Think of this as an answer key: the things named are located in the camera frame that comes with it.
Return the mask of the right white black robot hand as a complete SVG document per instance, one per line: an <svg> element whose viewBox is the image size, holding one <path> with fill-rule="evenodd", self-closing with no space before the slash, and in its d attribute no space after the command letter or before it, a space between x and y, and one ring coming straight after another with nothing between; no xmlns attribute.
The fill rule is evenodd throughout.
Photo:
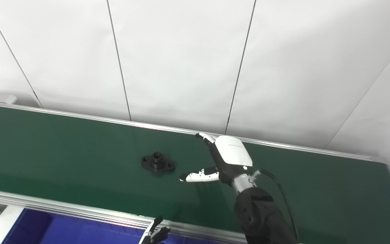
<svg viewBox="0 0 390 244"><path fill-rule="evenodd" d="M212 136L199 132L195 135L207 145L213 167L180 175L180 182L213 182L234 186L240 184L240 179L248 179L253 161L240 139L232 136Z"/></svg>

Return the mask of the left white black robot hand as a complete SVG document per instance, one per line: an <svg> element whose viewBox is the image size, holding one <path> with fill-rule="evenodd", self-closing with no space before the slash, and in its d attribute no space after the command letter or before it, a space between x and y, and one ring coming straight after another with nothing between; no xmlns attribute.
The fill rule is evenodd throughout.
<svg viewBox="0 0 390 244"><path fill-rule="evenodd" d="M156 230L163 220L163 216L154 218L145 229L138 244L162 244L162 242L168 238L168 234L171 231L171 228L167 226L160 227Z"/></svg>

